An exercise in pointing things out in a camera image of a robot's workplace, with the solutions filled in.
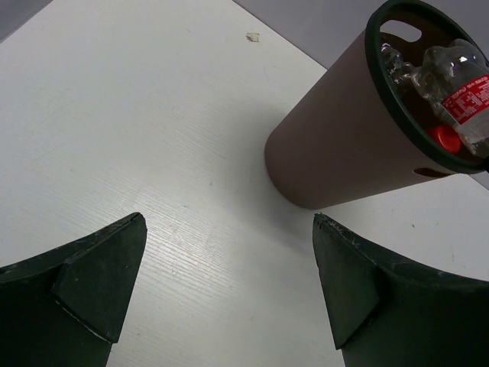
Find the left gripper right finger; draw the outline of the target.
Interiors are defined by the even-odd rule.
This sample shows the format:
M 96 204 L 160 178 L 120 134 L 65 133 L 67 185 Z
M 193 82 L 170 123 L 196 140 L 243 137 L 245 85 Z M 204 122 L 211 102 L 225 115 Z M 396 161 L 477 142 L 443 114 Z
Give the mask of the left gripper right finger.
M 488 283 L 429 267 L 317 214 L 313 249 L 347 366 L 486 366 Z

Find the small red-cap bottle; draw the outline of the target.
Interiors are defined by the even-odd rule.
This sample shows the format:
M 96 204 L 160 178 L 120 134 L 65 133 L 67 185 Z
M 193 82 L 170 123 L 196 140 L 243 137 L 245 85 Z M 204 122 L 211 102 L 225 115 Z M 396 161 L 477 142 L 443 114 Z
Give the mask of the small red-cap bottle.
M 488 157 L 488 64 L 472 43 L 433 46 L 411 76 L 434 115 L 455 130 L 475 156 Z

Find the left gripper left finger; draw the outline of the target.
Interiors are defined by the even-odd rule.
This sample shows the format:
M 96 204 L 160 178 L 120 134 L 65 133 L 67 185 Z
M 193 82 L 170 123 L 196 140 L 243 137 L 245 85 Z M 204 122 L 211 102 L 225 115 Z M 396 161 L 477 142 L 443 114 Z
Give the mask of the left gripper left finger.
M 147 240 L 132 213 L 1 269 L 3 366 L 105 366 L 119 341 Z

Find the clear bottle blue label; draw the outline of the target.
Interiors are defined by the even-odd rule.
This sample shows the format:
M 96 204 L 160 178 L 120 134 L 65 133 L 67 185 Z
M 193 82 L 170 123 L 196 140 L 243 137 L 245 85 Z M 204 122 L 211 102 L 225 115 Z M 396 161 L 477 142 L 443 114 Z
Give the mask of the clear bottle blue label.
M 403 55 L 390 44 L 381 45 L 381 55 L 390 79 L 398 86 L 410 85 L 415 71 L 414 65 L 403 59 Z

